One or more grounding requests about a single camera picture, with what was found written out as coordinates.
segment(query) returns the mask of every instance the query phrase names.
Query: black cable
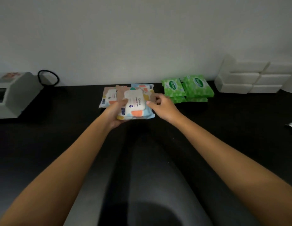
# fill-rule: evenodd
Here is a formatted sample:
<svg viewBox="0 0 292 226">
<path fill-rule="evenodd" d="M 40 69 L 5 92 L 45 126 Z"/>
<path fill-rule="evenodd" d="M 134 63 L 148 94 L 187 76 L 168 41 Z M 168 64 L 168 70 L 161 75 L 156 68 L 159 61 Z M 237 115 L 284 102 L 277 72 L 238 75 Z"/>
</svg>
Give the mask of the black cable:
<svg viewBox="0 0 292 226">
<path fill-rule="evenodd" d="M 49 73 L 53 74 L 53 75 L 57 78 L 57 82 L 55 82 L 55 83 L 52 84 L 52 85 L 46 85 L 46 84 L 43 84 L 43 83 L 41 82 L 41 79 L 40 79 L 40 74 L 41 74 L 42 72 L 49 72 Z M 55 85 L 57 85 L 57 84 L 60 82 L 60 78 L 58 77 L 58 75 L 55 74 L 54 72 L 50 71 L 50 70 L 40 70 L 40 71 L 38 72 L 38 74 L 37 74 L 37 77 L 38 77 L 38 81 L 39 81 L 39 83 L 42 84 L 44 87 L 47 87 L 47 86 L 55 86 Z"/>
</svg>

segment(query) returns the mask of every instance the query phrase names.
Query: right hand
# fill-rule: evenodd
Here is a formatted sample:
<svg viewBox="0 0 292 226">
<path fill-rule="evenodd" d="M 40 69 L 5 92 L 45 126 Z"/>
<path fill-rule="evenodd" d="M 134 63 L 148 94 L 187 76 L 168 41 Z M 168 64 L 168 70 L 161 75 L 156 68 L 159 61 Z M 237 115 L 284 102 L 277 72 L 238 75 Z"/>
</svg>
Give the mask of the right hand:
<svg viewBox="0 0 292 226">
<path fill-rule="evenodd" d="M 169 123 L 173 123 L 182 116 L 170 98 L 165 97 L 162 93 L 154 93 L 153 95 L 159 98 L 156 103 L 147 101 L 146 104 L 152 108 L 160 118 Z"/>
</svg>

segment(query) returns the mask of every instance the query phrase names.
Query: gray machine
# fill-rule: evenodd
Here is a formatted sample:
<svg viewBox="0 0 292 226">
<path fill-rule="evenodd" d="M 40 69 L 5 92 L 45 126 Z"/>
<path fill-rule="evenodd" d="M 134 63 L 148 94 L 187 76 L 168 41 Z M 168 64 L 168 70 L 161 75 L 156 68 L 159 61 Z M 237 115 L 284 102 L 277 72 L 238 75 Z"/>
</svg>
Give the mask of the gray machine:
<svg viewBox="0 0 292 226">
<path fill-rule="evenodd" d="M 0 119 L 17 118 L 42 89 L 37 76 L 30 72 L 0 74 Z"/>
</svg>

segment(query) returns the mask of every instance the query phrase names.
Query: stack of white boxes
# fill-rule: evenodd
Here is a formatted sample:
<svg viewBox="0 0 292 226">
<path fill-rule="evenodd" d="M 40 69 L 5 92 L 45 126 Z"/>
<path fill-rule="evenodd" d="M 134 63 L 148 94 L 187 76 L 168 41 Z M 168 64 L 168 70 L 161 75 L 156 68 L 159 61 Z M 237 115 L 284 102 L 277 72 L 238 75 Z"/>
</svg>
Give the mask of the stack of white boxes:
<svg viewBox="0 0 292 226">
<path fill-rule="evenodd" d="M 223 93 L 276 93 L 292 75 L 292 57 L 246 58 L 227 54 L 215 85 Z"/>
</svg>

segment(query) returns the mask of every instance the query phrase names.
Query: left hand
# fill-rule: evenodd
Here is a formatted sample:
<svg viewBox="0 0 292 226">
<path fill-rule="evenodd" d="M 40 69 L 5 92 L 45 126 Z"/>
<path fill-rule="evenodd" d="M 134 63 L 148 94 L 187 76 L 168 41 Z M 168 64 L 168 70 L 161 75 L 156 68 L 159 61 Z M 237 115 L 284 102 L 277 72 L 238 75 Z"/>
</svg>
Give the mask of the left hand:
<svg viewBox="0 0 292 226">
<path fill-rule="evenodd" d="M 129 120 L 117 120 L 116 117 L 121 111 L 121 108 L 126 105 L 128 99 L 123 99 L 122 101 L 115 102 L 112 105 L 108 106 L 104 112 L 101 114 L 107 122 L 110 129 L 118 127 L 120 124 L 129 121 Z"/>
</svg>

